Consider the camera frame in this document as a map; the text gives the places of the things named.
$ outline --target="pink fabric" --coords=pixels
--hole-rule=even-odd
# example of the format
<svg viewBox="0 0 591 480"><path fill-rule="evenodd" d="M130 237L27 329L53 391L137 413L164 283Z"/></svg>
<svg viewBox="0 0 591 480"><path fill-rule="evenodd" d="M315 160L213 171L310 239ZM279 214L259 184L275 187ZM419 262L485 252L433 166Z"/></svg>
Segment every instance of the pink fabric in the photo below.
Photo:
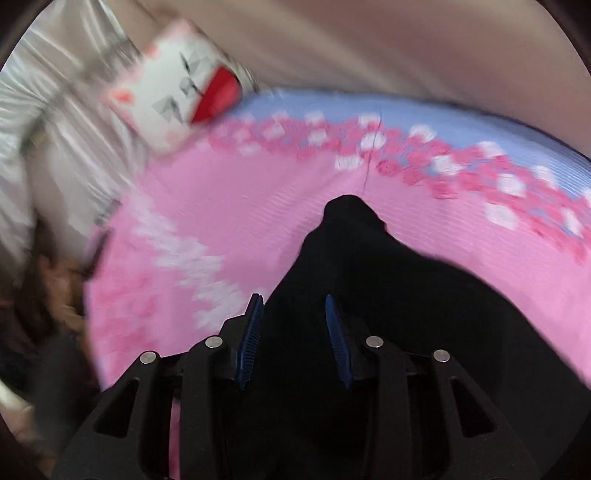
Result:
<svg viewBox="0 0 591 480"><path fill-rule="evenodd" d="M279 115L227 119L153 164L110 221L87 288L103 385L145 350L172 355L217 333L251 293L268 298L325 204L343 194L361 197L409 247L502 292L591 381L584 197L492 142L458 150L425 125L404 134L361 117L331 125Z"/></svg>

